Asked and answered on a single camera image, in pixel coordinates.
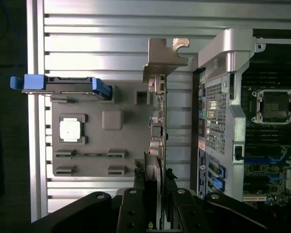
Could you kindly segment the blue expansion slot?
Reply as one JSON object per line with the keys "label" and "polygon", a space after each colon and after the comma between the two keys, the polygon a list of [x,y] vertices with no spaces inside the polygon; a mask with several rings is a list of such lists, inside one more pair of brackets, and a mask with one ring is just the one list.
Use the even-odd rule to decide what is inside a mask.
{"label": "blue expansion slot", "polygon": [[277,164],[285,158],[285,155],[282,155],[279,158],[244,158],[246,164]]}

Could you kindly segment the green ram stick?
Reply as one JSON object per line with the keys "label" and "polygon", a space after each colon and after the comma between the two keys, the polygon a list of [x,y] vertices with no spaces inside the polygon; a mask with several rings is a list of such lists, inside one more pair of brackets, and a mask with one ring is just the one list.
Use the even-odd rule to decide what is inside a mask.
{"label": "green ram stick", "polygon": [[55,157],[108,157],[108,158],[124,158],[125,153],[80,153],[76,151],[59,152]]}

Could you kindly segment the grey plastic parts rack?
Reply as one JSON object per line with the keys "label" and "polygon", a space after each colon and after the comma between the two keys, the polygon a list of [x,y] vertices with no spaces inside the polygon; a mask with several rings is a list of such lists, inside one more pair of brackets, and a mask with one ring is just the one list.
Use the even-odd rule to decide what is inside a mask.
{"label": "grey plastic parts rack", "polygon": [[[157,101],[142,82],[110,82],[111,100],[52,101],[52,171],[54,176],[132,177],[145,164],[150,147],[150,117]],[[81,138],[64,142],[59,136],[63,118],[77,118]],[[125,153],[124,158],[55,157],[59,152]]]}

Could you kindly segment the silver cpu chip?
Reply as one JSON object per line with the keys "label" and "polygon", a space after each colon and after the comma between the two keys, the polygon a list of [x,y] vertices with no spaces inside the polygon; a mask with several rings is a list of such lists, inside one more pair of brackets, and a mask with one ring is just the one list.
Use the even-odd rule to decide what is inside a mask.
{"label": "silver cpu chip", "polygon": [[63,118],[59,124],[59,136],[64,142],[77,142],[81,138],[81,123],[77,118]]}

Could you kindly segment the green motherboard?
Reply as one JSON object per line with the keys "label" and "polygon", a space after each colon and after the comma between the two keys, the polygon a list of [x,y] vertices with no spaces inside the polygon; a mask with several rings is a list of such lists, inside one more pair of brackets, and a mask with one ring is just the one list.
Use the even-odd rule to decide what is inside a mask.
{"label": "green motherboard", "polygon": [[291,208],[291,124],[259,125],[252,92],[291,89],[291,44],[259,44],[242,75],[241,106],[246,115],[244,158],[285,158],[277,164],[245,164],[243,200]]}

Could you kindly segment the cpu socket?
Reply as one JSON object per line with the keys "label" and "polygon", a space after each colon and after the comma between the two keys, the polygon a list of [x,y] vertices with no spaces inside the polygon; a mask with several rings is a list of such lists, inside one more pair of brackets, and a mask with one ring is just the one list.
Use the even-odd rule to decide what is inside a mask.
{"label": "cpu socket", "polygon": [[261,89],[252,92],[255,116],[251,121],[259,125],[291,124],[291,89]]}

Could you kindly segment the hard disk in blue carrier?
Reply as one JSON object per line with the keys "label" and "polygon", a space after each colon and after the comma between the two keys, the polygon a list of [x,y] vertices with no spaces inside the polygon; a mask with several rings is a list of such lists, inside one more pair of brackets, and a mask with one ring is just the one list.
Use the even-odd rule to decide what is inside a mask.
{"label": "hard disk in blue carrier", "polygon": [[62,78],[40,74],[12,76],[10,88],[30,95],[48,95],[54,100],[76,102],[81,100],[111,100],[113,88],[99,78]]}

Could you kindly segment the open grey pc case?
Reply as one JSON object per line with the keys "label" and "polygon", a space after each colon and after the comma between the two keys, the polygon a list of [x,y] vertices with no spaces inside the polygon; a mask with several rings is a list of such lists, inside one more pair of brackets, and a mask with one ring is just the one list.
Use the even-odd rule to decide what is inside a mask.
{"label": "open grey pc case", "polygon": [[245,202],[241,83],[259,44],[291,44],[291,30],[226,29],[192,59],[192,174],[200,198],[221,192]]}

